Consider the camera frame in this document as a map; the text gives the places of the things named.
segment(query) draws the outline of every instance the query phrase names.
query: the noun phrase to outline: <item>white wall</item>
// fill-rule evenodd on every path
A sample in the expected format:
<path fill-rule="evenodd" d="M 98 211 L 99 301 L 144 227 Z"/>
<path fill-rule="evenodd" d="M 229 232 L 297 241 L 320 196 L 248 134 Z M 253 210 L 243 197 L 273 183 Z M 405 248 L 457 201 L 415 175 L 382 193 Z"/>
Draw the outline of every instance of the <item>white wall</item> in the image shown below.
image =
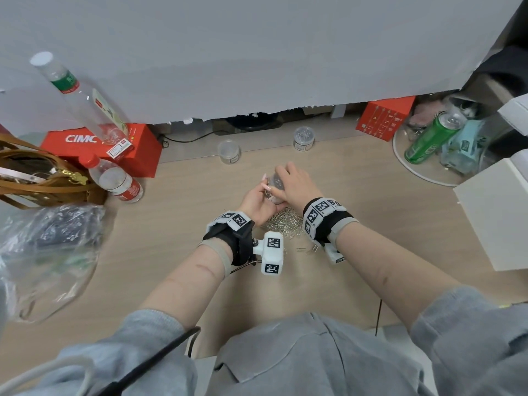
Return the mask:
<path fill-rule="evenodd" d="M 2 0 L 0 122 L 75 127 L 29 65 L 50 50 L 130 121 L 461 87 L 522 0 Z"/>

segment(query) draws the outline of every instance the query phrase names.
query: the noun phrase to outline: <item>hand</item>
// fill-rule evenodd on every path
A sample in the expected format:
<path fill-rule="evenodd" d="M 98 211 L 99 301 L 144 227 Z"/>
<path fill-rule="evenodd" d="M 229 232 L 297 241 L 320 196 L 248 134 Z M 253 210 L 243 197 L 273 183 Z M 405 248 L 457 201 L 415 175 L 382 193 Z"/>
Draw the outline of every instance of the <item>hand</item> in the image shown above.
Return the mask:
<path fill-rule="evenodd" d="M 299 215 L 303 214 L 304 207 L 310 200 L 323 197 L 323 193 L 315 186 L 308 173 L 298 169 L 293 162 L 287 163 L 286 168 L 281 165 L 275 167 L 275 172 L 282 180 L 284 190 L 265 186 L 266 190 L 287 201 Z"/>
<path fill-rule="evenodd" d="M 238 207 L 238 211 L 246 213 L 256 226 L 264 225 L 268 219 L 287 206 L 287 203 L 274 204 L 265 197 L 267 183 L 268 180 L 264 175 L 260 183 L 246 193 L 242 204 Z"/>

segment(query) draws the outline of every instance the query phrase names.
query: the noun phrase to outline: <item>gray sweatshirt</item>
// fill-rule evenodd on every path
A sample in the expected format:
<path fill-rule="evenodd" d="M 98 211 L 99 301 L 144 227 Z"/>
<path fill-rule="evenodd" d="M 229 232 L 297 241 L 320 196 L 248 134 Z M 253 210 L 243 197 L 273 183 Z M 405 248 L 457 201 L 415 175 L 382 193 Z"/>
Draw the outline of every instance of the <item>gray sweatshirt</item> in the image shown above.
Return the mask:
<path fill-rule="evenodd" d="M 123 377 L 183 333 L 154 310 L 126 317 L 115 334 L 62 350 L 97 367 L 89 394 Z M 431 359 L 440 396 L 528 394 L 528 306 L 499 309 L 475 289 L 449 291 L 424 311 L 411 338 Z M 196 370 L 184 345 L 124 395 L 192 396 Z M 234 336 L 220 350 L 208 395 L 431 395 L 421 367 L 390 344 L 351 325 L 306 313 Z M 75 395 L 83 370 L 45 376 L 25 395 Z"/>

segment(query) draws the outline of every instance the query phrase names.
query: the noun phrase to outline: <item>green can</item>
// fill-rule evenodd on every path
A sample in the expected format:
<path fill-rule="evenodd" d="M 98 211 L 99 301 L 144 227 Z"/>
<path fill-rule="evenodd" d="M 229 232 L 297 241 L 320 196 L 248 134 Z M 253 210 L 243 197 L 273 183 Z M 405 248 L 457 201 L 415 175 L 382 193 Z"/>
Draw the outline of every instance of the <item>green can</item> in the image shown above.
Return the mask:
<path fill-rule="evenodd" d="M 405 159 L 411 164 L 421 164 L 465 124 L 466 118 L 459 112 L 441 113 L 405 151 Z"/>

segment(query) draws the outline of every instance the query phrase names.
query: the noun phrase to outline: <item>gray sleeve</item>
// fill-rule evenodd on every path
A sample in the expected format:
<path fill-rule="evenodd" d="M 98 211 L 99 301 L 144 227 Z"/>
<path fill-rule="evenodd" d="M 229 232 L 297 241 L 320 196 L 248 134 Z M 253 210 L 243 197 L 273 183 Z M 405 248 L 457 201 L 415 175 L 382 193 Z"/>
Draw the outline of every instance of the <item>gray sleeve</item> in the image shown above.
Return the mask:
<path fill-rule="evenodd" d="M 476 289 L 459 287 L 420 315 L 411 338 L 431 359 L 440 396 L 528 389 L 528 305 L 498 308 Z"/>
<path fill-rule="evenodd" d="M 155 310 L 139 310 L 127 316 L 110 337 L 92 344 L 79 344 L 63 349 L 58 358 L 72 355 L 90 357 L 96 366 L 96 379 L 89 392 L 96 394 L 112 381 L 121 379 L 130 370 L 167 346 L 184 333 L 174 318 Z M 169 353 L 123 394 L 194 395 L 196 368 L 185 356 L 184 342 Z M 83 380 L 83 369 L 69 366 L 49 373 L 27 395 L 73 395 Z"/>

